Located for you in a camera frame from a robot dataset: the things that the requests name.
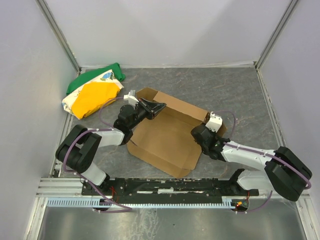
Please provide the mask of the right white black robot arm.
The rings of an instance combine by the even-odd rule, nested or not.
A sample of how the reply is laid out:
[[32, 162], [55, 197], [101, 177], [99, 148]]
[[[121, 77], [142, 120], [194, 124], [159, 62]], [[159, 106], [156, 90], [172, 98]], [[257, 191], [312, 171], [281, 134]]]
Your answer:
[[253, 169], [241, 169], [235, 174], [235, 182], [243, 190], [275, 191], [296, 202], [312, 186], [311, 170], [287, 147], [272, 150], [241, 145], [219, 136], [204, 124], [193, 128], [191, 135], [202, 153], [211, 159]]

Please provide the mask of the brown cardboard box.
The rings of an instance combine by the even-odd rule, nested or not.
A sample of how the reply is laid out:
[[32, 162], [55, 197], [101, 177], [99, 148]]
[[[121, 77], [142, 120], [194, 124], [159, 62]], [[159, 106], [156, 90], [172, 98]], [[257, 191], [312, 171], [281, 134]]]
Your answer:
[[186, 177], [202, 153], [191, 131], [207, 123], [210, 112], [149, 87], [136, 96], [166, 107], [153, 120], [137, 125], [126, 145], [128, 152], [174, 178]]

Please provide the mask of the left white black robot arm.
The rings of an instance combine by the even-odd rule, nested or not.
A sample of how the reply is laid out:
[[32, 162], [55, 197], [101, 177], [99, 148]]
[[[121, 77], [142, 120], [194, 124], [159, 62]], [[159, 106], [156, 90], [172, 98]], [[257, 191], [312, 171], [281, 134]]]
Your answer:
[[166, 103], [144, 98], [135, 99], [133, 104], [120, 108], [110, 128], [86, 128], [78, 124], [57, 148], [55, 158], [62, 163], [65, 171], [81, 175], [100, 188], [106, 187], [110, 176], [93, 162], [98, 148], [127, 144], [133, 136], [133, 128], [144, 119], [153, 120], [166, 106]]

